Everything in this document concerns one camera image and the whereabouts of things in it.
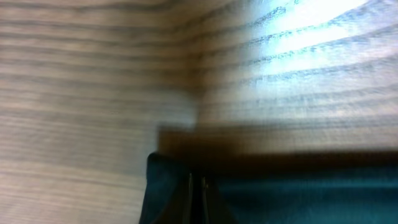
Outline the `black t-shirt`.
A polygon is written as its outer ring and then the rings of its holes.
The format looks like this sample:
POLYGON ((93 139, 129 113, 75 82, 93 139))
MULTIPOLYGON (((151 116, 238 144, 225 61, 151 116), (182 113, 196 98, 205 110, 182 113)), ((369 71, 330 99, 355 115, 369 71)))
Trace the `black t-shirt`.
POLYGON ((194 169, 157 153, 147 159, 139 221, 161 223, 177 185, 193 177, 190 223, 205 223, 201 178, 217 186, 236 223, 396 223, 397 167, 361 167, 244 179, 194 169))

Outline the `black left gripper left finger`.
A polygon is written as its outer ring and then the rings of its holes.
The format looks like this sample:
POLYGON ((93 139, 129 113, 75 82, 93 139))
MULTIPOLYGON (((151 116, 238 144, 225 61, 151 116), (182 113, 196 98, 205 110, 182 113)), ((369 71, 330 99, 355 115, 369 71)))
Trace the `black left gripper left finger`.
POLYGON ((189 224, 191 220, 193 198, 192 174, 181 181, 173 192, 168 204, 162 213, 161 223, 189 224))

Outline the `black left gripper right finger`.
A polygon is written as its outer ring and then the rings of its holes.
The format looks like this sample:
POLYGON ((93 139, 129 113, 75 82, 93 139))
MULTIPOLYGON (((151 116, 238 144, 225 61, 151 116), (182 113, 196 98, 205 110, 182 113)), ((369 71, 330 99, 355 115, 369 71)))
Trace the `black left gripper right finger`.
POLYGON ((205 224, 236 224, 218 186, 206 177, 201 178, 201 199, 205 224))

